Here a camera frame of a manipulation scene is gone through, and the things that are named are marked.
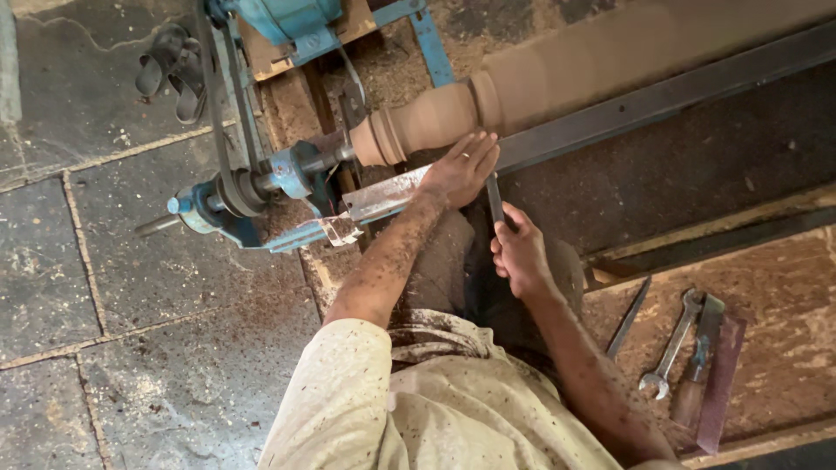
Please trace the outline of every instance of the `wooden handle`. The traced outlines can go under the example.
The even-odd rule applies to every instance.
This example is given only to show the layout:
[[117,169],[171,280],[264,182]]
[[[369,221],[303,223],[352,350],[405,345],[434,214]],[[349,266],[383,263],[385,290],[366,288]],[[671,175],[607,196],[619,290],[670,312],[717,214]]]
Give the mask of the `wooden handle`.
[[679,426],[692,429],[700,420],[702,391],[702,384],[682,380],[670,406],[670,419]]

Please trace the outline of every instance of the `forearm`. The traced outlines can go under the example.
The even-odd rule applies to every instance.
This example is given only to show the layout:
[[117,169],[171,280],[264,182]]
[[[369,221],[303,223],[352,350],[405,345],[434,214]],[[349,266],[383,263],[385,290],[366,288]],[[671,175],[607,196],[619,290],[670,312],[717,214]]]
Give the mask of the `forearm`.
[[625,467],[675,460],[645,399],[595,345],[556,287],[522,297],[554,361],[574,415]]
[[417,192],[363,254],[337,293],[323,326],[337,319],[356,318],[386,328],[415,256],[445,209],[445,196]]

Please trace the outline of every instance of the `sandal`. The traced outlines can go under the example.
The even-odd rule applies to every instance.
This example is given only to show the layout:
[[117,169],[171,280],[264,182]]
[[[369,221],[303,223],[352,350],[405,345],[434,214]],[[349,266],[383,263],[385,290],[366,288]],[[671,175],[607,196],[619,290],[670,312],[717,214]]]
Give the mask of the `sandal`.
[[180,58],[171,72],[168,81],[177,91],[175,114],[182,124],[193,124],[201,117],[203,104],[206,102],[206,85],[203,82],[201,67],[201,44],[197,39],[188,38],[183,43]]
[[156,95],[165,84],[165,77],[180,57],[189,33],[183,27],[166,23],[154,37],[150,49],[140,56],[142,70],[134,84],[143,96]]

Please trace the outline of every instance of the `open-end wrench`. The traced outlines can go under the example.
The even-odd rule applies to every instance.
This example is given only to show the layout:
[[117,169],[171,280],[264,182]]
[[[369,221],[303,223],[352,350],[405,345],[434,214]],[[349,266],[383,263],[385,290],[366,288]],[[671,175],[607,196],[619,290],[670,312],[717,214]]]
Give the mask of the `open-end wrench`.
[[682,340],[688,332],[688,328],[694,323],[697,314],[702,310],[701,296],[697,294],[696,289],[688,289],[682,294],[682,304],[684,309],[680,316],[679,322],[676,324],[674,334],[668,340],[668,345],[665,347],[665,353],[659,361],[659,365],[651,372],[645,372],[639,381],[639,390],[643,390],[648,384],[656,385],[659,388],[659,393],[656,394],[656,400],[661,400],[668,395],[668,372],[670,365],[674,363],[676,353],[679,352],[682,346]]

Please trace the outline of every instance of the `bolt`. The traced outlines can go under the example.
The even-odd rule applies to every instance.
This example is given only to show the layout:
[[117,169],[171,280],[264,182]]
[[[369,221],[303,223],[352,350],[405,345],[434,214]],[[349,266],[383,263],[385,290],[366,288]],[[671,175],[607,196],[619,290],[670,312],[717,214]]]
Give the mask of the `bolt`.
[[191,210],[191,201],[188,199],[178,199],[173,197],[168,200],[168,212],[172,214],[182,214]]

